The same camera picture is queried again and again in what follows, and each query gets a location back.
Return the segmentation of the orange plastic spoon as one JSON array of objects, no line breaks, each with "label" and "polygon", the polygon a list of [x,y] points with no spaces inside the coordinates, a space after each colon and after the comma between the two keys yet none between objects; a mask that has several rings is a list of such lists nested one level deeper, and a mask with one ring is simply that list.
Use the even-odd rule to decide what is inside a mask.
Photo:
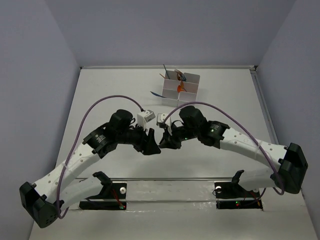
[{"label": "orange plastic spoon", "polygon": [[184,87],[182,87],[181,85],[178,85],[176,90],[177,90],[178,93],[187,92],[186,89]]}]

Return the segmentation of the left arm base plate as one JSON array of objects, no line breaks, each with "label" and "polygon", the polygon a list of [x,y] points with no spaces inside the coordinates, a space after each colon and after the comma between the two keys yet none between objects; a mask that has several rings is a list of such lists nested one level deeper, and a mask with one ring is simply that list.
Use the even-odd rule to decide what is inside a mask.
[{"label": "left arm base plate", "polygon": [[81,210],[124,211],[127,209],[127,182],[112,181],[102,171],[93,174],[100,181],[101,191],[97,195],[79,202]]}]

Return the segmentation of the dark blue fork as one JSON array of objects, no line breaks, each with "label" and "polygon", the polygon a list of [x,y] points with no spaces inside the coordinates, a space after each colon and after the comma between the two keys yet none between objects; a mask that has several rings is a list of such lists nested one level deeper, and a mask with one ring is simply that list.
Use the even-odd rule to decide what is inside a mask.
[{"label": "dark blue fork", "polygon": [[187,78],[186,78],[186,76],[185,76],[183,73],[182,73],[182,75],[181,75],[181,78],[183,79],[184,82],[187,81]]}]

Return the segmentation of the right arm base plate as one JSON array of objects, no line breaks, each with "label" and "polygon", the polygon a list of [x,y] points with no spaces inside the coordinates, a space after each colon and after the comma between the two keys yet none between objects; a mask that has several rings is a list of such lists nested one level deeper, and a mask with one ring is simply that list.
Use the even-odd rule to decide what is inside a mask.
[{"label": "right arm base plate", "polygon": [[218,210],[263,209],[260,192],[247,191],[239,185],[244,170],[239,170],[231,181],[214,183],[212,194],[216,199]]}]

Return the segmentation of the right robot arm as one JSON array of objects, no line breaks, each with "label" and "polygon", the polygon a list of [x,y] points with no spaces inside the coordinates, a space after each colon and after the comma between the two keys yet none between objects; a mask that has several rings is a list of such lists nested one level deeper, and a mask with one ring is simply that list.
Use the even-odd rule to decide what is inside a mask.
[{"label": "right robot arm", "polygon": [[180,149],[183,141],[198,139],[203,145],[240,154],[265,166],[260,170],[238,170],[232,177],[230,190],[235,196],[258,189],[279,189],[278,194],[298,194],[301,191],[308,163],[302,148],[295,143],[289,146],[256,139],[246,129],[239,132],[229,125],[207,120],[192,105],[179,110],[181,126],[176,126],[169,114],[155,115],[145,110],[137,115],[137,124],[143,129],[151,120],[164,130],[157,147]]}]

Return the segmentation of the blue utensil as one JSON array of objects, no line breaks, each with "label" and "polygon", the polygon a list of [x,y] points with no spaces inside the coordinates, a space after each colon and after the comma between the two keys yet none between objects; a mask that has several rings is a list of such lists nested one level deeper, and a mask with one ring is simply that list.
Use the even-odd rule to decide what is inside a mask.
[{"label": "blue utensil", "polygon": [[158,93],[155,93],[155,92],[153,92],[153,91],[150,91],[150,93],[151,93],[152,95],[156,96],[156,97],[166,99],[165,96],[163,96],[163,95],[161,95],[161,94],[158,94]]}]

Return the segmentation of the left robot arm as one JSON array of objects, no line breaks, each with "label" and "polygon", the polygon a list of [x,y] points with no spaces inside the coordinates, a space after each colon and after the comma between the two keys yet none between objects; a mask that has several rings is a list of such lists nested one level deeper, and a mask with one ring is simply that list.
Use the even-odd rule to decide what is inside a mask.
[{"label": "left robot arm", "polygon": [[66,212],[74,203],[91,196],[108,196],[113,183],[101,171],[79,183],[72,182],[119,144],[131,145],[143,155],[160,153],[154,130],[147,129],[147,123],[154,118],[151,110],[139,112],[137,118],[127,110],[117,110],[108,122],[90,132],[81,143],[74,143],[66,160],[50,173],[33,183],[26,181],[20,186],[23,208],[43,229],[56,219],[61,219],[62,212]]}]

